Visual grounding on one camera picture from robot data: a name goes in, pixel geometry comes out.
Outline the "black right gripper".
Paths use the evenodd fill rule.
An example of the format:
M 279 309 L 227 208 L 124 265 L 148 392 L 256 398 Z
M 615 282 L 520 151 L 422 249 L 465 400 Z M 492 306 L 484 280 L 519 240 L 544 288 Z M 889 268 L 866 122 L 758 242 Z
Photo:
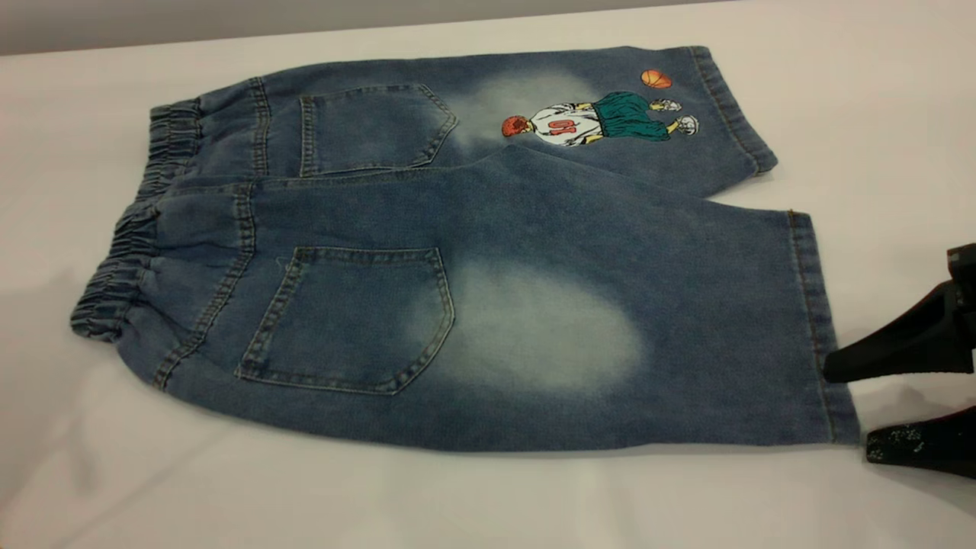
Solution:
M 827 355 L 823 375 L 850 383 L 910 373 L 973 373 L 975 244 L 948 250 L 951 281 L 867 337 Z M 975 407 L 876 429 L 867 462 L 975 479 Z

